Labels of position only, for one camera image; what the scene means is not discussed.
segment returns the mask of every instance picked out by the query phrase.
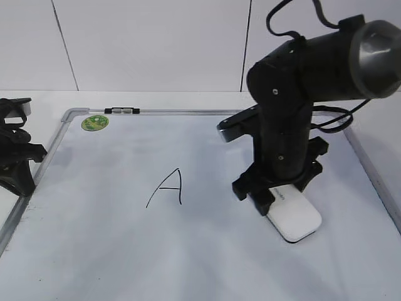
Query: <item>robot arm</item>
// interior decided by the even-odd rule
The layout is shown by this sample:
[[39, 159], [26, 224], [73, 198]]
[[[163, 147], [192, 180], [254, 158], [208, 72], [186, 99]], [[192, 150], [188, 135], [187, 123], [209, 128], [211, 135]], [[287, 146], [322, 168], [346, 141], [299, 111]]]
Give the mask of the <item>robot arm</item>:
[[[247, 74], [257, 105], [218, 126], [227, 141], [252, 135], [254, 163], [233, 183], [233, 190], [241, 200], [250, 195], [263, 216], [274, 201], [269, 188], [294, 184], [302, 191], [323, 170], [316, 158], [327, 152], [328, 144], [319, 137], [309, 140], [315, 102], [385, 98], [401, 85], [401, 30], [386, 21], [365, 23], [358, 15], [330, 26], [338, 29], [334, 33], [310, 40], [294, 31], [276, 34], [269, 20], [290, 1], [282, 1], [268, 15], [268, 29], [293, 40]], [[318, 0], [313, 2], [325, 20]], [[347, 116], [349, 125], [352, 113]]]

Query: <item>white object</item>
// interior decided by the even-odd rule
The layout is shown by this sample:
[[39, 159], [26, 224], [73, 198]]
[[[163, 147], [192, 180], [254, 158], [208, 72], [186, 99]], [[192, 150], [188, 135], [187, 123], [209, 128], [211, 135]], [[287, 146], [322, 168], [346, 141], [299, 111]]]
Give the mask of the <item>white object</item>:
[[[0, 258], [5, 300], [399, 301], [401, 237], [343, 134], [323, 135], [325, 171], [305, 191], [325, 223], [289, 244], [232, 195], [252, 141], [223, 143], [224, 117], [111, 116], [99, 132], [84, 118]], [[183, 205], [159, 190], [146, 209], [177, 163]]]
[[276, 198], [267, 217], [290, 243], [296, 243], [315, 232], [321, 224], [316, 208], [293, 185], [270, 189]]
[[249, 1], [55, 0], [80, 90], [239, 91]]

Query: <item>green sticker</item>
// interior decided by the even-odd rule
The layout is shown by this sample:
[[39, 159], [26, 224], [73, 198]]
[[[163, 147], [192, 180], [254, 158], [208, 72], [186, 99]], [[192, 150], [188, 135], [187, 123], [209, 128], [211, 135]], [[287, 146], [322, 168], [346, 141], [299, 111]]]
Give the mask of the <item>green sticker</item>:
[[103, 130], [108, 125], [108, 118], [102, 115], [88, 117], [82, 121], [81, 127], [89, 132]]

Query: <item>whiteboard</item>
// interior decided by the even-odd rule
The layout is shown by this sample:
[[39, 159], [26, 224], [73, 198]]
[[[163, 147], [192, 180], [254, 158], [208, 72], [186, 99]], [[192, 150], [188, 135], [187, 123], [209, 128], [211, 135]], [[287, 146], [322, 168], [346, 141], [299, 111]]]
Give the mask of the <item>whiteboard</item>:
[[[5, 300], [399, 300], [401, 236], [342, 133], [322, 135], [305, 191], [323, 224], [289, 244], [231, 192], [252, 144], [223, 143], [225, 116], [112, 115], [98, 132], [85, 118], [65, 123], [0, 257]], [[159, 189], [146, 208], [176, 168], [182, 205]]]

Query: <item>white table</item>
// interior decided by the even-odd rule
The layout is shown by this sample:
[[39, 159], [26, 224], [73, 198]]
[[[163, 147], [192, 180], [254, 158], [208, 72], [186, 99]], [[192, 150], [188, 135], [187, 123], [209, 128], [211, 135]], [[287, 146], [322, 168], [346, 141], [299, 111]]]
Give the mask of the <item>white table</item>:
[[[48, 146], [64, 112], [72, 107], [106, 108], [129, 106], [175, 109], [244, 109], [254, 104], [248, 93], [221, 92], [51, 92], [2, 91], [1, 97], [31, 97], [32, 114], [25, 129], [32, 143]], [[401, 136], [399, 112], [401, 93], [386, 100], [372, 101], [358, 112], [352, 125], [375, 169], [388, 183], [393, 195], [401, 197], [397, 175], [401, 174]], [[357, 102], [336, 105], [353, 107]], [[17, 197], [0, 189], [0, 225], [2, 226]]]

